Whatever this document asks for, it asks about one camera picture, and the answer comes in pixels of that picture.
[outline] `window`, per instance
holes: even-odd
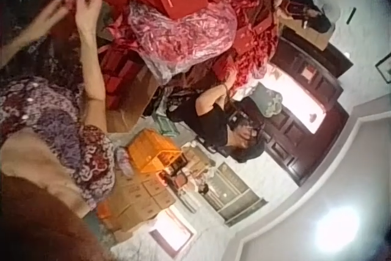
[[[194,233],[179,220],[178,213],[174,213],[173,208],[168,208],[157,215],[150,235],[174,258],[189,243]]]
[[[234,171],[222,163],[207,181],[206,201],[224,218],[227,226],[242,221],[268,202],[259,198]]]
[[[305,67],[301,75],[311,81],[316,75],[315,68]],[[282,95],[282,104],[288,108],[313,134],[316,133],[326,112],[290,75],[268,64],[268,73],[260,81],[266,88]]]

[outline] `black shirt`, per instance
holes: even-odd
[[[228,118],[217,104],[208,113],[198,116],[196,99],[192,97],[182,103],[176,110],[176,116],[181,118],[198,136],[205,140],[207,145],[223,147],[228,143]]]

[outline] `white ceiling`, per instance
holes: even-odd
[[[390,224],[391,119],[365,122],[327,182],[289,218],[243,247],[241,261],[361,261],[373,254]],[[338,254],[315,245],[318,220],[330,209],[349,205],[360,229]]]

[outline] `ceiling light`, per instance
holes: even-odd
[[[353,241],[359,230],[357,213],[349,207],[331,210],[316,231],[316,244],[324,252],[337,252]]]

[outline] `wooden door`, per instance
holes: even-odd
[[[300,186],[322,162],[347,120],[348,114],[336,103],[312,134],[283,107],[280,114],[264,119],[265,150]]]
[[[294,78],[326,111],[332,109],[343,92],[338,80],[329,71],[283,37],[271,63]]]

